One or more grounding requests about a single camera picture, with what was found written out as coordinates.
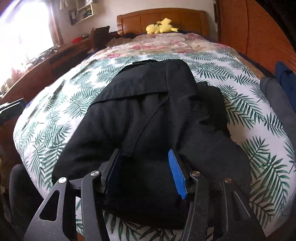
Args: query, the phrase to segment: metal pin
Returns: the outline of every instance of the metal pin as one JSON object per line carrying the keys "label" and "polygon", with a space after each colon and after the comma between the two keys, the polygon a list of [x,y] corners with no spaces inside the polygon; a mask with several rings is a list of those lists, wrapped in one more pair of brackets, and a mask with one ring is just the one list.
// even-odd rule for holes
{"label": "metal pin", "polygon": [[200,172],[199,171],[193,171],[191,174],[194,177],[199,177],[200,176]]}
{"label": "metal pin", "polygon": [[231,180],[231,178],[225,178],[224,179],[224,182],[226,182],[226,183],[232,183],[232,180]]}
{"label": "metal pin", "polygon": [[96,177],[99,174],[100,174],[100,172],[97,170],[91,172],[91,176],[93,176],[93,177]]}
{"label": "metal pin", "polygon": [[67,178],[65,178],[65,177],[61,177],[60,179],[59,179],[59,183],[64,183],[64,182],[66,182],[67,181]]}

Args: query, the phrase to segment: red object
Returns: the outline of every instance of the red object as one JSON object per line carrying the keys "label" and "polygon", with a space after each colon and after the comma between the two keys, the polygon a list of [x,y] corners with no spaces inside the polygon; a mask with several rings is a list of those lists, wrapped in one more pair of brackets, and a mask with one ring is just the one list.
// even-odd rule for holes
{"label": "red object", "polygon": [[71,41],[71,43],[72,43],[72,44],[77,44],[77,43],[79,43],[82,39],[83,39],[83,37],[78,37],[78,38],[76,38],[76,39],[73,39],[73,40]]}

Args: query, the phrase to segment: leaf print bed sheet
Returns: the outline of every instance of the leaf print bed sheet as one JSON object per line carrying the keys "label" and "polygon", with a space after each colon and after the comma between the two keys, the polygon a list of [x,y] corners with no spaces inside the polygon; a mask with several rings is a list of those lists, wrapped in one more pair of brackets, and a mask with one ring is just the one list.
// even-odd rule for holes
{"label": "leaf print bed sheet", "polygon": [[[294,148],[260,91],[259,79],[226,49],[94,58],[46,87],[24,110],[13,134],[38,191],[45,197],[52,188],[54,165],[91,102],[124,66],[147,59],[182,59],[196,82],[207,81],[221,90],[231,139],[250,159],[250,206],[265,234],[271,234],[287,220],[294,200]],[[182,234],[182,230],[143,227],[107,212],[104,218],[111,240],[175,241]],[[79,198],[76,198],[76,223],[77,231],[83,234]]]}

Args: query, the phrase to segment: folded gray clothing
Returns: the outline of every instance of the folded gray clothing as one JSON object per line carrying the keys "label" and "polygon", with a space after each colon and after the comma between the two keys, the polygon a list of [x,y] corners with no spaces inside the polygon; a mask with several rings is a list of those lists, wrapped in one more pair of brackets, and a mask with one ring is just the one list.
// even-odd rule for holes
{"label": "folded gray clothing", "polygon": [[260,89],[266,96],[274,113],[282,123],[291,144],[296,149],[296,113],[279,82],[270,77],[264,77],[260,81]]}

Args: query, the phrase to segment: yellow plush toy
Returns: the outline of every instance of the yellow plush toy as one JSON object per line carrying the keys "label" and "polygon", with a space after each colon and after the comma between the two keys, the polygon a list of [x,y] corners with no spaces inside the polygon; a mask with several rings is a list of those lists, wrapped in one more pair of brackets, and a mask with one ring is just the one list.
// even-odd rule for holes
{"label": "yellow plush toy", "polygon": [[159,33],[169,33],[169,32],[178,32],[177,28],[173,28],[170,25],[171,20],[165,18],[163,21],[156,22],[156,24],[150,24],[147,26],[146,31],[148,34],[159,34]]}

